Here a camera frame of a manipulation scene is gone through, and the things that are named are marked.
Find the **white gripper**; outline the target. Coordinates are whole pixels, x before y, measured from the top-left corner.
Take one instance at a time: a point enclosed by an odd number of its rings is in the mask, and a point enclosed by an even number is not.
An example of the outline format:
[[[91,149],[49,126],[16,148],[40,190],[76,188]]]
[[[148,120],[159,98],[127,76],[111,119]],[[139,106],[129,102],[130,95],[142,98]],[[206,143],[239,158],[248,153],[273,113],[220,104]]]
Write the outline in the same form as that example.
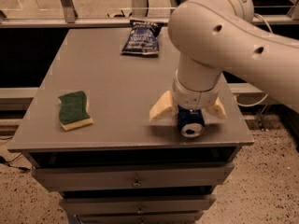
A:
[[[175,75],[172,92],[166,91],[149,111],[149,120],[158,120],[165,117],[172,117],[176,114],[177,105],[188,110],[206,109],[206,112],[218,119],[226,119],[227,114],[224,106],[218,98],[220,84],[209,91],[192,91],[185,88]]]

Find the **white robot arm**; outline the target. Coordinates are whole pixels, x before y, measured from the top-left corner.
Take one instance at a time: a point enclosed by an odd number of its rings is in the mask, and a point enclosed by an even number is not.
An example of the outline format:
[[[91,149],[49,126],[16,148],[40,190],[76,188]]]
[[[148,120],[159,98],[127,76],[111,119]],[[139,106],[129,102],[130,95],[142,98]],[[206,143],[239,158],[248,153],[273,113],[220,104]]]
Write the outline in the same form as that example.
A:
[[[251,0],[188,0],[174,10],[167,31],[180,52],[178,70],[173,90],[150,110],[151,120],[180,107],[224,119],[223,71],[299,112],[299,41],[254,26],[253,14]]]

